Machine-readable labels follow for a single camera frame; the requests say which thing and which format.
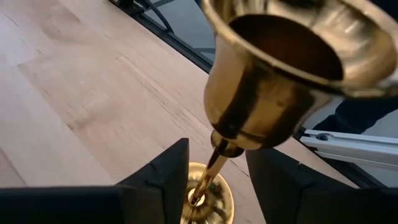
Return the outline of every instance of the bell lip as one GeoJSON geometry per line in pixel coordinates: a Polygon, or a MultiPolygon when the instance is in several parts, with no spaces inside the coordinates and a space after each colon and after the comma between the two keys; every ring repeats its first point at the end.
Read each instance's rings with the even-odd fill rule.
{"type": "MultiPolygon", "coordinates": [[[[225,23],[222,18],[218,15],[218,13],[214,10],[211,2],[217,0],[202,0],[202,10],[208,20],[208,22],[213,26],[215,32],[218,35],[221,35],[225,40],[227,40],[230,44],[240,45],[248,52],[255,55],[257,58],[262,58],[265,61],[269,62],[272,66],[283,69],[291,74],[298,76],[306,81],[310,81],[316,85],[325,86],[329,89],[333,89],[336,91],[333,92],[342,92],[343,95],[354,97],[354,98],[374,98],[381,96],[395,96],[398,95],[398,58],[396,60],[396,68],[395,70],[386,78],[391,78],[392,76],[396,77],[397,80],[394,85],[388,86],[387,88],[380,88],[378,86],[371,88],[358,88],[353,86],[344,85],[342,81],[330,81],[326,78],[318,77],[311,73],[305,72],[303,70],[297,69],[291,65],[288,65],[271,55],[261,51],[254,45],[250,44],[244,38],[242,38],[239,34],[237,34],[232,28],[230,28],[227,23],[225,23]]],[[[394,44],[396,49],[396,53],[398,54],[398,23],[387,13],[385,13],[382,9],[378,8],[376,5],[369,1],[363,0],[340,0],[347,5],[355,7],[358,11],[362,12],[364,15],[370,17],[382,30],[387,32],[394,44]]]]}

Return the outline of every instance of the brass base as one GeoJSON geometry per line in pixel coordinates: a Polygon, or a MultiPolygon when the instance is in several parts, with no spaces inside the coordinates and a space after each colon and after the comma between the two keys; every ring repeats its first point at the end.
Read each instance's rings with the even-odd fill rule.
{"type": "Polygon", "coordinates": [[[231,224],[234,218],[234,201],[231,189],[220,174],[215,177],[195,206],[189,202],[205,168],[206,166],[200,163],[189,163],[181,224],[231,224]]]}

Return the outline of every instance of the wood grain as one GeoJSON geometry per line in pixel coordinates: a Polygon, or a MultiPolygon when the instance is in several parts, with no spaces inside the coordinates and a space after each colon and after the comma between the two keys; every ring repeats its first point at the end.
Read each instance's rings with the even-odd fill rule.
{"type": "MultiPolygon", "coordinates": [[[[1,186],[114,184],[183,137],[207,163],[208,75],[106,0],[0,1],[0,31],[1,186]]],[[[352,184],[294,139],[278,149],[352,184]]],[[[221,173],[235,223],[264,223],[244,156],[221,173]]]]}

